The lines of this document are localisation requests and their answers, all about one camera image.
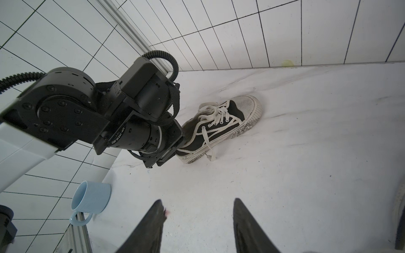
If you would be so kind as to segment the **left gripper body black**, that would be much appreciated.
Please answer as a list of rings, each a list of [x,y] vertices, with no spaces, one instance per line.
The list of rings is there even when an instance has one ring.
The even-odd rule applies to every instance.
[[[138,117],[131,117],[123,123],[108,140],[107,147],[128,150],[143,161],[146,168],[162,166],[175,155],[185,143],[183,130],[174,120],[165,126],[158,126]]]

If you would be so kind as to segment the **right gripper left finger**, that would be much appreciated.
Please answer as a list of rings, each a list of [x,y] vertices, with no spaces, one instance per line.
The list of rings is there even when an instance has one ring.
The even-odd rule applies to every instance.
[[[160,253],[166,210],[156,200],[117,253]]]

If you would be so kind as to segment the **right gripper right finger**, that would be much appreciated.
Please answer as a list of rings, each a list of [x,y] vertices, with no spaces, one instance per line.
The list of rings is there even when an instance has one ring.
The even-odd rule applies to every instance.
[[[280,253],[239,198],[234,200],[233,226],[237,253]]]

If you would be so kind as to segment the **black white sneaker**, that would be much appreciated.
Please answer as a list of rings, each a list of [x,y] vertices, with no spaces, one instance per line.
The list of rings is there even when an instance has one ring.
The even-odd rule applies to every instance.
[[[399,182],[394,197],[392,220],[395,229],[395,249],[405,251],[405,177]]]
[[[233,97],[223,103],[203,103],[196,115],[183,124],[185,143],[177,149],[176,156],[186,164],[203,156],[215,161],[214,146],[251,129],[262,113],[259,100],[250,95]]]

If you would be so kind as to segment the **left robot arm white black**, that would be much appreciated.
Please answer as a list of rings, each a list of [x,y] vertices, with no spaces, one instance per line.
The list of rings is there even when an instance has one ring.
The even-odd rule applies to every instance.
[[[30,86],[1,112],[1,190],[79,140],[97,155],[118,148],[147,168],[162,166],[185,143],[178,72],[172,55],[153,50],[111,82],[71,67],[3,79],[2,92]]]

